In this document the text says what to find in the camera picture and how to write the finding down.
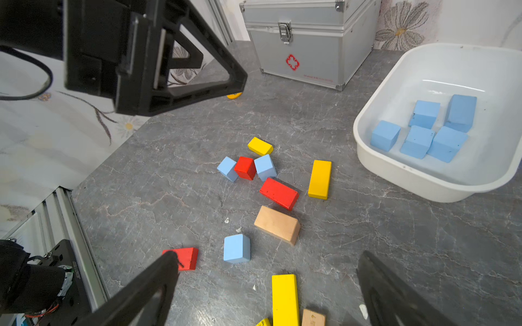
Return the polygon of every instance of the blue block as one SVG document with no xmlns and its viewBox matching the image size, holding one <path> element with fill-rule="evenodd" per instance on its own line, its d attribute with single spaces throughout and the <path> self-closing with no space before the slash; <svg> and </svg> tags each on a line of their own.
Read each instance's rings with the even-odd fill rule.
<svg viewBox="0 0 522 326">
<path fill-rule="evenodd" d="M 266 181 L 266 179 L 269 177 L 277 177 L 276 168 L 274 167 L 269 154 L 261 156 L 260 158 L 256 158 L 254 160 L 254 164 L 256 165 L 256 171 L 259 179 Z"/>
<path fill-rule="evenodd" d="M 250 261 L 250 239 L 242 234 L 226 237 L 223 260 L 232 264 Z"/>
<path fill-rule="evenodd" d="M 423 159 L 430 149 L 435 132 L 431 129 L 419 126 L 411 126 L 406 141 L 402 144 L 400 152 L 416 159 Z"/>
<path fill-rule="evenodd" d="M 444 126 L 468 132 L 473 126 L 477 98 L 475 96 L 453 95 L 448 105 Z"/>
<path fill-rule="evenodd" d="M 427 101 L 417 101 L 409 126 L 419 126 L 431 129 L 437 120 L 441 104 Z"/>
<path fill-rule="evenodd" d="M 227 156 L 219 163 L 218 171 L 227 177 L 228 180 L 234 182 L 238 178 L 238 174 L 234 171 L 236 163 L 236 161 Z"/>
<path fill-rule="evenodd" d="M 458 153 L 468 135 L 448 127 L 442 127 L 433 138 L 428 155 L 449 163 Z"/>
<path fill-rule="evenodd" d="M 381 120 L 372 132 L 370 144 L 383 151 L 389 151 L 399 137 L 400 127 L 388 121 Z"/>
</svg>

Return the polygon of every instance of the yellow rectangular block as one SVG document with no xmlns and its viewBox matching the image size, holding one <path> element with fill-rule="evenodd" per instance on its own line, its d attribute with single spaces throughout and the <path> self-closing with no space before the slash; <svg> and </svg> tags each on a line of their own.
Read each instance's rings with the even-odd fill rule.
<svg viewBox="0 0 522 326">
<path fill-rule="evenodd" d="M 270 325 L 270 321 L 268 320 L 268 318 L 265 318 L 262 321 L 260 321 L 259 324 L 257 324 L 256 326 L 272 326 L 272 325 Z"/>
<path fill-rule="evenodd" d="M 250 150 L 253 151 L 254 153 L 256 153 L 257 155 L 261 155 L 261 156 L 270 154 L 274 150 L 274 147 L 272 145 L 260 140 L 257 137 L 254 137 L 254 139 L 252 139 L 248 143 L 248 148 L 250 148 Z"/>
<path fill-rule="evenodd" d="M 308 309 L 303 310 L 303 323 L 301 326 L 325 326 L 326 316 Z"/>
<path fill-rule="evenodd" d="M 266 206 L 261 206 L 254 225 L 292 246 L 295 246 L 301 229 L 297 219 Z"/>
<path fill-rule="evenodd" d="M 328 188 L 330 187 L 331 162 L 314 161 L 312 168 L 312 177 L 310 178 L 310 187 L 308 188 L 308 196 L 319 199 L 328 199 Z"/>
<path fill-rule="evenodd" d="M 274 326 L 299 326 L 297 278 L 294 274 L 272 276 Z"/>
</svg>

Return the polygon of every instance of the gray marble countertop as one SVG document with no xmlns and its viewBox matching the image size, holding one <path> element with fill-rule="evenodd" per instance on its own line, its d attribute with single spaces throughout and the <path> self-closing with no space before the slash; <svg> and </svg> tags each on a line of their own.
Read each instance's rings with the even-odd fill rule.
<svg viewBox="0 0 522 326">
<path fill-rule="evenodd" d="M 199 248 L 182 272 L 168 325 L 255 325 L 272 315 L 271 276 L 295 273 L 299 304 L 328 325 L 369 325 L 355 269 L 370 250 L 459 325 L 522 323 L 522 173 L 507 185 L 456 203 L 430 202 L 367 171 L 352 126 L 402 55 L 373 51 L 343 92 L 262 75 L 252 45 L 231 52 L 248 72 L 245 91 L 147 121 L 73 192 L 80 221 L 110 295 L 164 249 Z M 219 75 L 209 64 L 198 76 Z M 300 198 L 295 247 L 257 230 L 262 181 L 231 183 L 225 156 L 255 158 L 248 142 L 274 145 L 278 178 Z M 329 199 L 307 196 L 314 159 L 333 162 Z M 238 230 L 252 260 L 223 261 Z"/>
</svg>

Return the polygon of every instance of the red cube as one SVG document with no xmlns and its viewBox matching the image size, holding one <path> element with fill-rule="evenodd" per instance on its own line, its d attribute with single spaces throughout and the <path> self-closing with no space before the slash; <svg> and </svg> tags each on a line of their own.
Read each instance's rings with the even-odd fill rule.
<svg viewBox="0 0 522 326">
<path fill-rule="evenodd" d="M 167 251 L 173 251 L 177 254 L 178 271 L 193 271 L 196 269 L 197 254 L 199 252 L 197 248 L 170 249 L 164 250 L 163 253 Z"/>
<path fill-rule="evenodd" d="M 234 171 L 239 175 L 240 178 L 250 181 L 254 180 L 256 175 L 256 165 L 254 164 L 254 159 L 241 156 L 235 165 Z"/>
<path fill-rule="evenodd" d="M 297 198 L 299 198 L 297 191 L 271 178 L 266 179 L 259 192 L 289 211 L 292 210 Z"/>
</svg>

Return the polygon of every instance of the metal latch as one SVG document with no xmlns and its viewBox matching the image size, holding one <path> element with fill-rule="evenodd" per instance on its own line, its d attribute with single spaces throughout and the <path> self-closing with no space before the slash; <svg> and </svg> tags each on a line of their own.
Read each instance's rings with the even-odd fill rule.
<svg viewBox="0 0 522 326">
<path fill-rule="evenodd" d="M 335 11 L 345 12 L 345 0 L 335 0 Z"/>
<path fill-rule="evenodd" d="M 292 27 L 289 22 L 279 23 L 279 36 L 284 44 L 290 44 L 290 42 L 292 42 Z"/>
</svg>

